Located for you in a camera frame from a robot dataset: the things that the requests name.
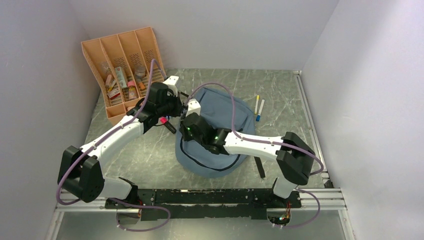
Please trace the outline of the blue grey student backpack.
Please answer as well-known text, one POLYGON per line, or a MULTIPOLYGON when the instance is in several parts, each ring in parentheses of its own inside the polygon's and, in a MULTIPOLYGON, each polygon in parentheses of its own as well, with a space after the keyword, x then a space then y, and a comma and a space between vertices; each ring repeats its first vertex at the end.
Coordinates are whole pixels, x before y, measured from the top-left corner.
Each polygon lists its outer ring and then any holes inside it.
MULTIPOLYGON (((202 87, 194 98, 201 106, 200 115, 214 128, 231 127, 232 101, 229 94, 214 88, 202 87)), ((256 116, 249 105, 235 97, 235 129, 244 134, 255 135, 256 116)), ((189 171, 204 178, 220 178, 233 172, 247 158, 240 154, 213 154, 200 144, 182 140, 182 133, 177 131, 175 139, 175 156, 177 161, 189 171)))

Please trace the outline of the white marker blue cap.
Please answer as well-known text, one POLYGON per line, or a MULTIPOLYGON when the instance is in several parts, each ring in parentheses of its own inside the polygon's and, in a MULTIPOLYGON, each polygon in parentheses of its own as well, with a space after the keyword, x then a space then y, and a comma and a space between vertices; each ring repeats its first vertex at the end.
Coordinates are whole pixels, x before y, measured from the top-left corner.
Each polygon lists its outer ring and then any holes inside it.
POLYGON ((259 105, 258 113, 256 115, 256 119, 255 119, 256 122, 259 122, 261 119, 261 114, 262 114, 264 105, 265 105, 265 99, 262 99, 259 105))

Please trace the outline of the white marker yellow cap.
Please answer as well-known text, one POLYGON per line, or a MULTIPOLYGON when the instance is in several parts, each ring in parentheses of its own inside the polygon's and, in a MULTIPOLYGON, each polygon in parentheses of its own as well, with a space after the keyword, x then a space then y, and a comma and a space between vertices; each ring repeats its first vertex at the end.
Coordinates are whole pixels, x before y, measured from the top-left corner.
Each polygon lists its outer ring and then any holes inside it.
POLYGON ((260 100, 260 96, 257 95, 255 98, 255 106, 254 106, 254 114, 257 115, 258 114, 258 110, 259 110, 259 100, 260 100))

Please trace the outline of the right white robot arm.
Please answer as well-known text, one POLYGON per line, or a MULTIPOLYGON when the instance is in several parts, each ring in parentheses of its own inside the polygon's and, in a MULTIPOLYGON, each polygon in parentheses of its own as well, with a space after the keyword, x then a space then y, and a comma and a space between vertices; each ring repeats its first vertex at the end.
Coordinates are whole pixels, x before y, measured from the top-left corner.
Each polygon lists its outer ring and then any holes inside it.
POLYGON ((184 141, 195 141, 215 155, 245 155, 275 160, 283 174, 273 184, 270 202, 282 207, 292 191, 309 182, 315 161, 314 151, 293 132, 280 137, 244 134, 229 128, 214 128, 197 113, 180 123, 184 141))

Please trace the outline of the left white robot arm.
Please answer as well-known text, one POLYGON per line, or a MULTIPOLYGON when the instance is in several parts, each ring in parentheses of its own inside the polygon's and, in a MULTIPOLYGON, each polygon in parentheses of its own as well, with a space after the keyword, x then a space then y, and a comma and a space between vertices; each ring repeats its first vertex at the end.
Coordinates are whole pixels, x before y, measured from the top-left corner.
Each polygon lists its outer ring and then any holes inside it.
POLYGON ((110 130, 81 147, 65 149, 58 174, 58 203, 66 204, 60 198, 61 190, 85 203, 99 197, 118 199, 126 208, 138 203, 138 187, 127 179, 105 176, 105 166, 129 142, 158 124, 160 118, 180 115, 183 105, 178 81, 176 76, 171 76, 164 82, 153 82, 146 97, 139 100, 110 130))

